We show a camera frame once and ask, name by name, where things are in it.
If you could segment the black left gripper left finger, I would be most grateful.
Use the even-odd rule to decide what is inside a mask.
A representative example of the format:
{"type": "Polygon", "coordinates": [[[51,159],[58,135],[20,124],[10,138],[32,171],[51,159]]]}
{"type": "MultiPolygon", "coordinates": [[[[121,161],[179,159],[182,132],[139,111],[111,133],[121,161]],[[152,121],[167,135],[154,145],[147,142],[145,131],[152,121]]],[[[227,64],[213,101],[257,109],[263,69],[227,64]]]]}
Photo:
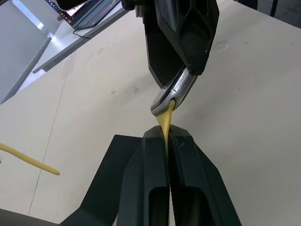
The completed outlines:
{"type": "Polygon", "coordinates": [[[167,226],[169,176],[159,126],[145,132],[123,173],[118,226],[167,226]]]}

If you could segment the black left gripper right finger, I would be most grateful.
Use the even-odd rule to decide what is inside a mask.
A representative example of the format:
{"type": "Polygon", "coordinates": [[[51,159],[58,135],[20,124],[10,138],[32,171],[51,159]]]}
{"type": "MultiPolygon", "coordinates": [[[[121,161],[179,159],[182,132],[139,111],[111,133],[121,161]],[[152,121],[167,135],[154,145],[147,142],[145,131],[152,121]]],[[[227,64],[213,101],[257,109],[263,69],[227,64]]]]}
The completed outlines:
{"type": "Polygon", "coordinates": [[[177,226],[239,226],[241,222],[216,166],[185,129],[169,130],[168,164],[177,226]]]}

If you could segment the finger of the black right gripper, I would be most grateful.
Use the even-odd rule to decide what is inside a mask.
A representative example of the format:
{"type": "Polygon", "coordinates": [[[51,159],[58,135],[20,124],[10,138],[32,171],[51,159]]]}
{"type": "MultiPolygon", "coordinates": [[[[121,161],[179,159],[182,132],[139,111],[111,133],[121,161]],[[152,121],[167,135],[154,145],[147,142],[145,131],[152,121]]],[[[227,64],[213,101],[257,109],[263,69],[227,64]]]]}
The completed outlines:
{"type": "Polygon", "coordinates": [[[149,70],[160,88],[168,85],[186,67],[158,26],[154,9],[143,16],[149,70]]]}
{"type": "Polygon", "coordinates": [[[160,30],[192,75],[201,75],[215,37],[219,9],[215,0],[156,0],[160,30]]]}

